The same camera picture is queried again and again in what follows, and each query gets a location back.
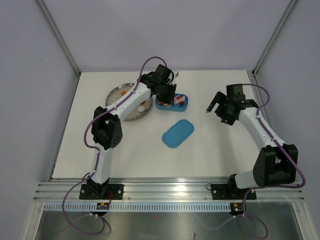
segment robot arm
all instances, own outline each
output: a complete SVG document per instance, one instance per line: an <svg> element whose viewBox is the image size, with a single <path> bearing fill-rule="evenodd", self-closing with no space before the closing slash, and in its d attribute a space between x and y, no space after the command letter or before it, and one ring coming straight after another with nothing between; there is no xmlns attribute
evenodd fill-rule
<svg viewBox="0 0 320 240"><path fill-rule="evenodd" d="M106 115L97 119L91 128L95 146L99 151L95 152L95 159L98 158L96 172L92 178L86 182L90 189L90 194L97 199L102 199L106 196L111 170L111 160L113 149L121 142L123 133L121 123L124 119L142 103L151 96L156 95L160 102L173 105L176 91L176 84L170 84L168 81L170 75L172 80L178 77L178 72L174 73L169 68L159 65L157 69L148 74L141 76L140 82L137 82L130 91L128 91L117 102L108 106L113 109ZM97 107L94 111L93 118L106 112L106 108Z"/></svg>
<svg viewBox="0 0 320 240"><path fill-rule="evenodd" d="M276 139L281 144L295 163L298 160L297 148L294 145L287 145L261 115L257 116L258 105L253 99L246 99L241 84L226 86L226 92L227 95L218 92L206 112L211 112L215 104L219 104L214 112L221 118L221 122L232 126L236 120L239 120L260 151L253 170L230 176L228 181L230 192L293 183L296 178L296 169L273 140ZM258 118L273 138L267 134Z"/></svg>

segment gray wall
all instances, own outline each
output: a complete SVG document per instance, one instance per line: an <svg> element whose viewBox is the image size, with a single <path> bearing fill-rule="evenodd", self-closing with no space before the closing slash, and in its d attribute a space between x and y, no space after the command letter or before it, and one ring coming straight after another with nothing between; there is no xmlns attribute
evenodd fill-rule
<svg viewBox="0 0 320 240"><path fill-rule="evenodd" d="M82 72L252 69L289 0L45 0Z"/></svg>
<svg viewBox="0 0 320 240"><path fill-rule="evenodd" d="M288 144L299 150L303 189L316 229L320 229L320 1L299 1L258 82L271 94L270 122Z"/></svg>
<svg viewBox="0 0 320 240"><path fill-rule="evenodd" d="M21 237L77 78L32 0L0 3L0 233Z"/></svg>

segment reflective floor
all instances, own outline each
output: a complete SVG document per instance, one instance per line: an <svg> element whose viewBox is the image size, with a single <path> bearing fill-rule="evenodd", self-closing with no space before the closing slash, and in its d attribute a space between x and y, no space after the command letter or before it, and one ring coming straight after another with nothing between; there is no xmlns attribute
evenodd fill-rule
<svg viewBox="0 0 320 240"><path fill-rule="evenodd" d="M268 240L302 240L294 210L290 203L249 203L248 213L261 218L269 229ZM75 220L84 212L68 212ZM43 212L37 240L255 240L241 218L233 219L219 230L209 230L221 225L231 216L226 212L109 212L103 216L109 223L103 233L85 235L67 227L63 213ZM252 229L265 235L263 226L250 220ZM77 227L97 232L102 223L92 216L83 217Z"/></svg>

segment round plate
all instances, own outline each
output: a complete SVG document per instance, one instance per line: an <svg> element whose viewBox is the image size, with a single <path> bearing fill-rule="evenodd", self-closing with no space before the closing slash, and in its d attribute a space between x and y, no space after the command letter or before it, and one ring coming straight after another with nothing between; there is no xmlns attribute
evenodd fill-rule
<svg viewBox="0 0 320 240"><path fill-rule="evenodd" d="M120 86L117 86L115 89L113 89L105 100L105 106L109 106L111 104L114 104L116 101L118 101L122 96L122 91L129 91L135 84L134 83L126 83L122 84ZM151 109L153 103L152 97L150 97L148 100L145 100L140 106L144 106L144 111L139 112L137 106L124 120L126 121L133 121L137 120L139 118L142 118L146 113Z"/></svg>

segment perforated metal strip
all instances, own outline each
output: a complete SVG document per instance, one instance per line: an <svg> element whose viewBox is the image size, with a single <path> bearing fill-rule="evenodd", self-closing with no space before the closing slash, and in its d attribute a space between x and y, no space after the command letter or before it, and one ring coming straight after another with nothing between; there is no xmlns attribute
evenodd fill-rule
<svg viewBox="0 0 320 240"><path fill-rule="evenodd" d="M224 202L114 202L108 209L97 209L96 202L66 202L68 212L230 212L230 204ZM46 202L45 211L62 211L61 202Z"/></svg>

